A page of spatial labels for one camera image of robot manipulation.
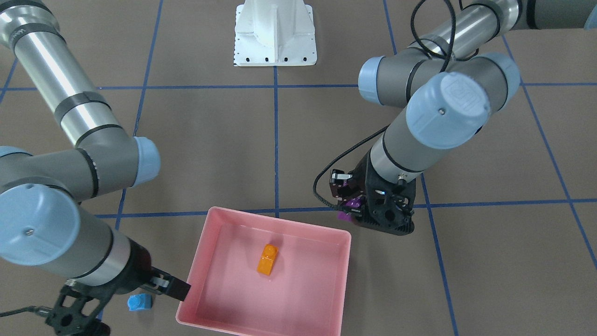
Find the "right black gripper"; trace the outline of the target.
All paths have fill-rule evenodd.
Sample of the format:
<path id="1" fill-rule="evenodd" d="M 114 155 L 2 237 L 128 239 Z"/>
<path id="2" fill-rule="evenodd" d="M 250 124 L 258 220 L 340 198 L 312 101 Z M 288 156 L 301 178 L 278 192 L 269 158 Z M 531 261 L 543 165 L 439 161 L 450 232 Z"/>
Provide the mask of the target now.
<path id="1" fill-rule="evenodd" d="M 134 291 L 151 280 L 151 289 L 159 295 L 184 301 L 191 285 L 178 277 L 152 266 L 149 251 L 134 240 L 130 240 L 130 255 L 125 268 L 119 275 L 119 295 Z"/>

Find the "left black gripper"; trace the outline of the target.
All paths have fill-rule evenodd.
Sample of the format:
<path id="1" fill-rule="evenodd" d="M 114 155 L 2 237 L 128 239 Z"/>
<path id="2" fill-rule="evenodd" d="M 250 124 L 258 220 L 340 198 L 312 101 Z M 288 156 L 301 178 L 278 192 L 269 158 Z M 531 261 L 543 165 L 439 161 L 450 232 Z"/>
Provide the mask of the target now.
<path id="1" fill-rule="evenodd" d="M 360 215 L 360 219 L 357 219 L 357 222 L 353 224 L 363 223 L 364 220 L 373 220 L 371 213 L 373 198 L 366 186 L 368 164 L 369 156 L 365 156 L 349 174 L 339 169 L 331 170 L 330 191 L 332 196 L 350 196 L 353 189 L 354 192 L 349 199 L 355 198 L 360 194 L 363 194 L 366 198 L 364 206 L 361 209 L 349 209 L 345 206 L 335 205 L 337 212 L 358 213 Z"/>

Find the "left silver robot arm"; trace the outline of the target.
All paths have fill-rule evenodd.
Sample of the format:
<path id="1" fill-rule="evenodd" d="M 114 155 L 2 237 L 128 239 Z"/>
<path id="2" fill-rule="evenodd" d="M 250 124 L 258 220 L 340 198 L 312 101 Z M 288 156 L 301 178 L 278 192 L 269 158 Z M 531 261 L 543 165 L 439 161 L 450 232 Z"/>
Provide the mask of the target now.
<path id="1" fill-rule="evenodd" d="M 479 47 L 517 29 L 596 28 L 594 0 L 473 0 L 429 34 L 410 28 L 414 42 L 394 56 L 368 59 L 358 89 L 373 104 L 401 109 L 356 167 L 331 170 L 337 204 L 314 195 L 361 227 L 413 231 L 417 178 L 471 140 L 504 109 L 521 84 L 515 62 Z"/>

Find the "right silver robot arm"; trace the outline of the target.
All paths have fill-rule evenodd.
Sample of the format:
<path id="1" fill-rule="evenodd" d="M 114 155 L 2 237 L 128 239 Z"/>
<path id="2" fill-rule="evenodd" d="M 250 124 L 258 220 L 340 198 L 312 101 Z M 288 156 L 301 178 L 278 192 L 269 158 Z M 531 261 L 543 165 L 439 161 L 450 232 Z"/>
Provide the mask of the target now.
<path id="1" fill-rule="evenodd" d="M 73 145 L 42 155 L 1 147 L 1 257 L 107 296 L 140 287 L 185 300 L 189 284 L 152 266 L 144 247 L 81 206 L 156 178 L 156 145 L 127 134 L 42 1 L 1 2 L 1 44 L 14 53 Z"/>

